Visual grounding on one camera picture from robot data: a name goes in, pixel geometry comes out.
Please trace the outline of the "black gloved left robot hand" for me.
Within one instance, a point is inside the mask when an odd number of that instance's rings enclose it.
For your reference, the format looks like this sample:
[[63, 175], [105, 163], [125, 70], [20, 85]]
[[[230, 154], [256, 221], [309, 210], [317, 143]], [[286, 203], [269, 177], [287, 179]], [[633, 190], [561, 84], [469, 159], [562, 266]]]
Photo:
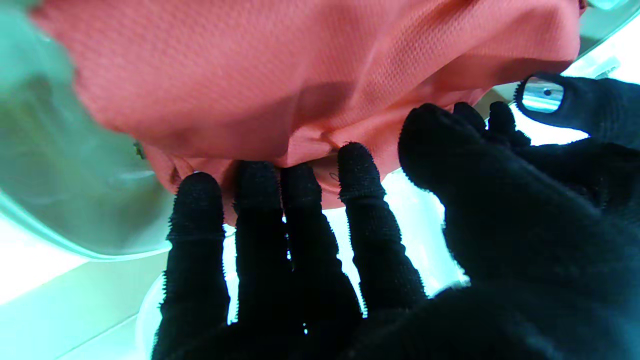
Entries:
[[538, 72], [522, 80], [514, 104], [529, 119], [586, 137], [533, 145], [505, 102], [490, 104], [487, 121], [465, 102], [453, 114], [485, 141], [510, 150], [611, 218], [639, 226], [639, 85], [617, 79]]

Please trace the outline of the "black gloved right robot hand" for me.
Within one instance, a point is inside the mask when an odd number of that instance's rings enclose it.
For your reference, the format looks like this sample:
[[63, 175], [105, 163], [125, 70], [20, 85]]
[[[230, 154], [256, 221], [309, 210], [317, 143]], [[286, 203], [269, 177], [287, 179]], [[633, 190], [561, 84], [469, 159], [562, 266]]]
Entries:
[[237, 321], [223, 269], [221, 189], [180, 184], [153, 360], [637, 360], [639, 139], [589, 129], [531, 146], [507, 105], [425, 104], [398, 139], [401, 168], [445, 207], [446, 248], [470, 282], [425, 294], [367, 148], [337, 154], [353, 262], [338, 259], [305, 163], [237, 168]]

